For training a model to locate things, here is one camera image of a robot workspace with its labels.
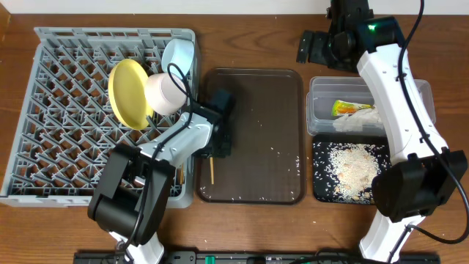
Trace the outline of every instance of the brown tray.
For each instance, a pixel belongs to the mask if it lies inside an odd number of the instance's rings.
[[[303,82],[292,70],[215,69],[201,93],[225,89],[236,106],[230,117],[232,154],[201,160],[197,194],[206,202],[294,205],[306,193]]]

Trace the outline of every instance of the white cup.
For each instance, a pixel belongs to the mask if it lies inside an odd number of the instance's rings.
[[[173,74],[174,80],[185,91],[181,79]],[[153,111],[166,116],[184,106],[186,96],[176,87],[168,73],[150,76],[145,84],[145,98]]]

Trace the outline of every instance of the yellow plate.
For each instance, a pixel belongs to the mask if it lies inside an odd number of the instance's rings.
[[[112,111],[125,126],[141,130],[148,126],[147,115],[153,109],[145,99],[147,73],[140,64],[132,59],[124,59],[111,71],[109,76],[109,100]]]

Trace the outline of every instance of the chopstick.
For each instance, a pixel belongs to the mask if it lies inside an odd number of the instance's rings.
[[[213,185],[214,184],[213,157],[210,157],[210,177],[212,179],[212,185]]]

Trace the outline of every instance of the wooden stick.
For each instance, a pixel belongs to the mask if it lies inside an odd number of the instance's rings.
[[[180,185],[184,184],[184,164],[181,166],[181,169],[180,169],[179,183]]]
[[[212,178],[212,185],[214,184],[214,172],[213,172],[213,157],[210,157],[210,177]]]

